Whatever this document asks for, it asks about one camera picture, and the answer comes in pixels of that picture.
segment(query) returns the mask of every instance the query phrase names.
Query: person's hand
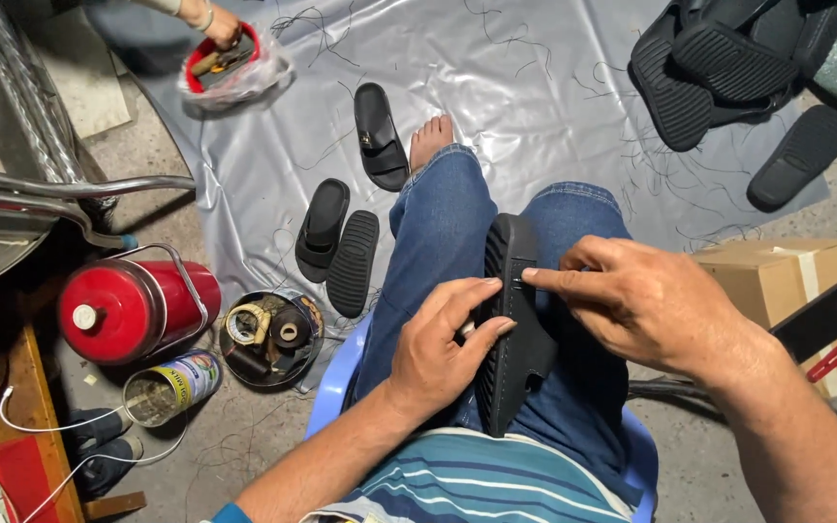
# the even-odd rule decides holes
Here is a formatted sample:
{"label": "person's hand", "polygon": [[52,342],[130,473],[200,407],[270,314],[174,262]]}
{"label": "person's hand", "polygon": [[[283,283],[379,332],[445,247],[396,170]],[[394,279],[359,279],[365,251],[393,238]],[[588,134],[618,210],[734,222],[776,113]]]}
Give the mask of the person's hand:
{"label": "person's hand", "polygon": [[392,357],[389,401],[397,412],[424,422],[470,385],[486,353],[515,322],[491,318],[468,334],[463,346],[454,334],[473,309],[501,288],[497,278],[465,278],[434,288],[403,326]]}
{"label": "person's hand", "polygon": [[560,269],[526,269],[522,280],[561,295],[607,350],[652,369],[704,381],[750,364],[749,349],[779,346],[685,254],[585,236]]}
{"label": "person's hand", "polygon": [[[228,9],[216,4],[211,6],[212,24],[203,32],[215,41],[218,49],[227,51],[241,35],[241,21]],[[177,16],[191,27],[202,27],[208,21],[208,5],[205,0],[182,0]]]}

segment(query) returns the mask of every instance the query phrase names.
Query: striped shirt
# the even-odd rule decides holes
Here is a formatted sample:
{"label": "striped shirt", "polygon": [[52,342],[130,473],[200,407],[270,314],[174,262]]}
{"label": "striped shirt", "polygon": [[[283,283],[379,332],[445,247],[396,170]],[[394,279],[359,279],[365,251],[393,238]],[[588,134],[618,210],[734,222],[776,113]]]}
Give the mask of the striped shirt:
{"label": "striped shirt", "polygon": [[302,523],[613,523],[634,507],[549,446],[516,434],[429,431]]}

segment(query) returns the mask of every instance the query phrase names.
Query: cardboard box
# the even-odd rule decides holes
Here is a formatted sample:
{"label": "cardboard box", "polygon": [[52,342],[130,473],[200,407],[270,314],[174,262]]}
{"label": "cardboard box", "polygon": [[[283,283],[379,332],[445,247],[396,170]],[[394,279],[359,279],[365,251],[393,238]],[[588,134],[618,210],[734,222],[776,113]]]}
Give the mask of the cardboard box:
{"label": "cardboard box", "polygon": [[[770,328],[837,283],[837,240],[783,238],[728,242],[697,251],[694,259],[709,271],[743,315]],[[818,363],[837,340],[803,363]],[[816,387],[837,397],[837,369]]]}

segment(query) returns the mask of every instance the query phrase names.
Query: sneaker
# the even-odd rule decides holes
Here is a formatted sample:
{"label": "sneaker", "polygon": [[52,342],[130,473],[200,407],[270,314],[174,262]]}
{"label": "sneaker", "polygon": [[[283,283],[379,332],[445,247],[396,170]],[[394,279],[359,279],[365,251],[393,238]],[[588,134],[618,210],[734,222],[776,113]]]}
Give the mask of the sneaker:
{"label": "sneaker", "polygon": [[[123,435],[102,446],[88,451],[83,459],[97,454],[122,460],[139,460],[144,456],[144,445],[133,435]],[[76,489],[87,498],[100,498],[107,494],[134,464],[126,461],[93,458],[86,461],[76,476]]]}
{"label": "sneaker", "polygon": [[[111,409],[71,410],[67,424],[75,425],[76,423],[87,422],[99,418],[107,412],[111,412]],[[118,410],[110,416],[105,416],[95,422],[88,422],[67,431],[69,433],[67,434],[69,439],[66,441],[67,448],[70,451],[75,450],[77,455],[82,456],[89,448],[105,445],[119,435],[124,434],[124,431],[130,427],[131,418],[128,418],[123,410]]]}

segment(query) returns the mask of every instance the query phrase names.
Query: jeans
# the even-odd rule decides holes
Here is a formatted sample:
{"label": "jeans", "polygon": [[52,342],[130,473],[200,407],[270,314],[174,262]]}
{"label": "jeans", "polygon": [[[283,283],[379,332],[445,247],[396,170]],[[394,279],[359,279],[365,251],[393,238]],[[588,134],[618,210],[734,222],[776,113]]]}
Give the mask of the jeans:
{"label": "jeans", "polygon": [[[405,184],[389,211],[396,244],[367,333],[355,400],[389,377],[400,329],[437,284],[482,277],[484,241],[496,213],[480,164],[463,145],[438,151]],[[549,185],[522,215],[538,236],[541,268],[557,269],[561,255],[586,234],[629,237],[614,197],[594,185]],[[563,452],[623,501],[638,505],[640,491],[622,478],[628,461],[621,438],[628,394],[625,361],[604,350],[546,292],[537,293],[536,304],[542,326],[559,343],[557,362],[541,387],[528,395],[508,432]],[[473,387],[434,423],[482,432]]]}

